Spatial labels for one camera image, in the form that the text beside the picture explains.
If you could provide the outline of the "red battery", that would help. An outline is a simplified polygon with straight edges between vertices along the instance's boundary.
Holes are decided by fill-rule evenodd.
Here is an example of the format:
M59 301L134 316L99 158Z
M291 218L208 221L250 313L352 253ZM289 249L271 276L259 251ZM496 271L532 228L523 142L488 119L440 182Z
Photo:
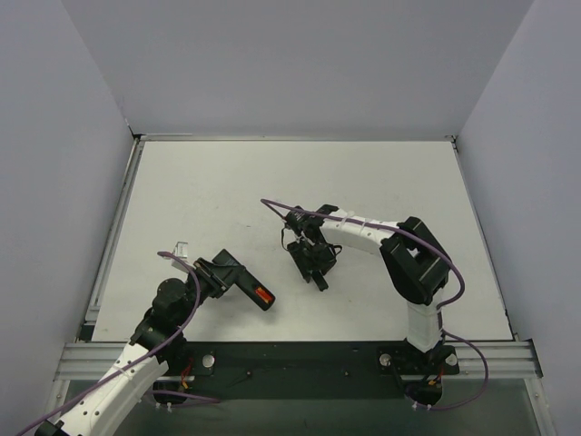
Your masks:
M272 304L274 302L274 295L262 287L257 288L255 293L265 304Z

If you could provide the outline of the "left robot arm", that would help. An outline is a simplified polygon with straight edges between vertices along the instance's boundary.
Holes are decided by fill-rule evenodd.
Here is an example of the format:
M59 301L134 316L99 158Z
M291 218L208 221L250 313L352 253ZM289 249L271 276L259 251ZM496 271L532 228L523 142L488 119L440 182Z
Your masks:
M113 435L159 377L183 368L183 330L205 300L218 299L233 286L251 298L263 291L225 250L212 261L200 258L193 264L173 253L158 255L180 265L187 279L160 283L152 306L110 369L95 385L42 418L35 425L36 435Z

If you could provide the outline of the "black remote control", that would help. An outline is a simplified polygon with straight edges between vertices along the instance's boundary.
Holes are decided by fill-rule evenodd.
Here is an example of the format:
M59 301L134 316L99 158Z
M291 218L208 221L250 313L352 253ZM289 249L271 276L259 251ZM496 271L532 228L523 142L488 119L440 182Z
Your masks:
M236 260L225 249L222 249L212 260L216 261L218 263L239 263L239 264L241 264L238 260ZM262 284L252 273L250 273L250 271L248 269L247 269L247 272L240 279L239 285L240 286L237 286L237 287L263 311L268 311L272 307L272 305L275 303L275 300L276 300L275 295L264 284ZM269 291L271 294L274 295L274 302L272 304L265 304L258 297L258 295L255 293L255 290L259 287L264 288L265 290Z

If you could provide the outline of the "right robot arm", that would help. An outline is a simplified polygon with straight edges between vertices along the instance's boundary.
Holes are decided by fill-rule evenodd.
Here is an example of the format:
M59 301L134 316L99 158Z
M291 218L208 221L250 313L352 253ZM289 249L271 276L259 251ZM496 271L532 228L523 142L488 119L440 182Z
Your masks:
M440 289L448 283L448 256L428 227L417 217L404 222L382 222L325 204L314 213L301 208L284 217L295 235L290 253L305 282L328 288L325 275L345 247L378 255L395 290L408 302L407 342L429 352L441 342Z

